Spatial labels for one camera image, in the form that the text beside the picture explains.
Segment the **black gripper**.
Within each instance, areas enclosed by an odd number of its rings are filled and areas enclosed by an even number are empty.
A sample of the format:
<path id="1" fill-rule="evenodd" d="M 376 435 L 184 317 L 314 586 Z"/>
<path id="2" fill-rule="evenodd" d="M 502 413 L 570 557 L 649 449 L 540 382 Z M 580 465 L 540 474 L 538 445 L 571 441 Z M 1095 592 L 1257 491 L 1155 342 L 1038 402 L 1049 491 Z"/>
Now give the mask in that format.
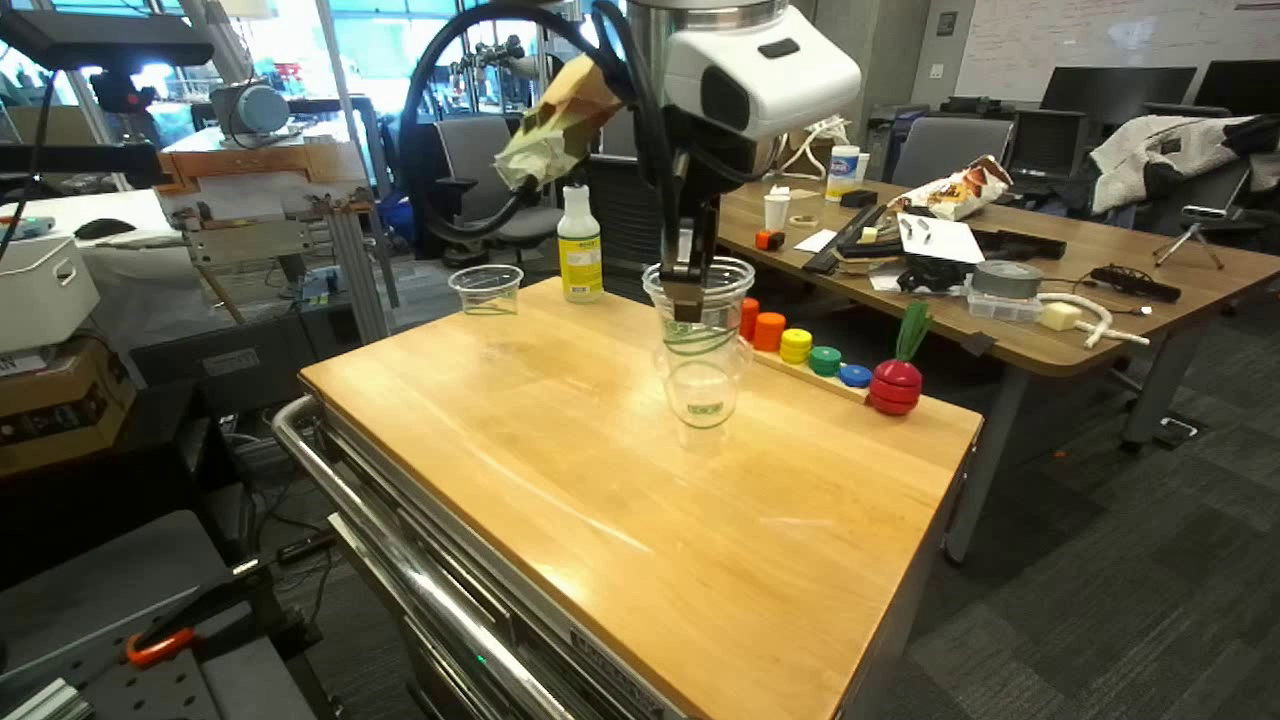
<path id="1" fill-rule="evenodd" d="M 758 146 L 711 121 L 669 112 L 662 152 L 662 274 L 675 324 L 703 312 L 703 266 L 718 240 L 719 195 L 747 186 Z"/>

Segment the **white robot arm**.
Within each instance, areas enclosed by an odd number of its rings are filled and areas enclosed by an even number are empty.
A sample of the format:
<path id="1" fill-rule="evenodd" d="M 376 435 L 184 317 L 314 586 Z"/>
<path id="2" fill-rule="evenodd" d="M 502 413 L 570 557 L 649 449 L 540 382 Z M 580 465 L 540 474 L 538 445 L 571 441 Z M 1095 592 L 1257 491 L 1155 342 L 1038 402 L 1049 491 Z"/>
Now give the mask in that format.
<path id="1" fill-rule="evenodd" d="M 675 324 L 710 303 L 718 200 L 752 152 L 841 118 L 862 65 L 794 0 L 624 0 L 637 152 L 662 209 L 655 279 Z"/>

